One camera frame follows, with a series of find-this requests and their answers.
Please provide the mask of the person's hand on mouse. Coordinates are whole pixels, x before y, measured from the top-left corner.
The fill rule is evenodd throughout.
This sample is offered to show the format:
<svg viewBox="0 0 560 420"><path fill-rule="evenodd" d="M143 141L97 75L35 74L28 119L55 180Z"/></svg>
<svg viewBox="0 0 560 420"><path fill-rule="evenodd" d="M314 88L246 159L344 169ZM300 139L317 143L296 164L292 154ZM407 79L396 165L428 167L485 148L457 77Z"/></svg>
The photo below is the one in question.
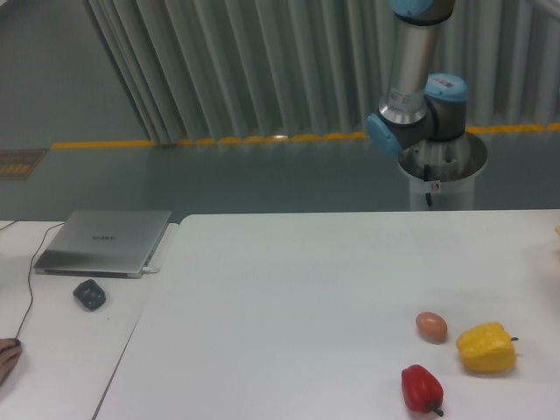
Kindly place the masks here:
<svg viewBox="0 0 560 420"><path fill-rule="evenodd" d="M19 339L0 339L0 383L3 383L18 364L23 347Z"/></svg>

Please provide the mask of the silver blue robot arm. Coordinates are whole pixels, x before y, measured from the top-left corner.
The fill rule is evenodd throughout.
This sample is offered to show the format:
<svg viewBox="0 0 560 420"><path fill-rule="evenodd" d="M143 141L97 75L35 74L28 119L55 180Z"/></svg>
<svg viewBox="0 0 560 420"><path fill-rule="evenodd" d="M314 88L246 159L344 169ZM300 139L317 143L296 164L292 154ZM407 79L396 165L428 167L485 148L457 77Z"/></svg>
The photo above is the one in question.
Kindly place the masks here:
<svg viewBox="0 0 560 420"><path fill-rule="evenodd" d="M390 1L397 37L389 83L367 133L385 154L397 155L423 140L447 142L466 129L466 83L458 76L429 74L442 24L453 1Z"/></svg>

